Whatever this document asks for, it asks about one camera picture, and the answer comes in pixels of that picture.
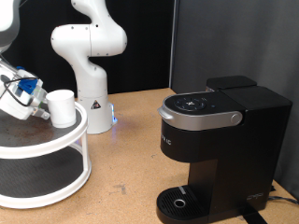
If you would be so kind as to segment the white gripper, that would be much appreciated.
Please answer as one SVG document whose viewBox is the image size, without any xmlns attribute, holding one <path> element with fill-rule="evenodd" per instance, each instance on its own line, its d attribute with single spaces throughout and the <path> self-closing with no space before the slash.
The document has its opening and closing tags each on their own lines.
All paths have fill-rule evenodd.
<svg viewBox="0 0 299 224">
<path fill-rule="evenodd" d="M 0 109 L 16 119 L 30 116 L 44 120 L 50 113 L 41 108 L 42 81 L 25 70 L 0 67 Z"/>
</svg>

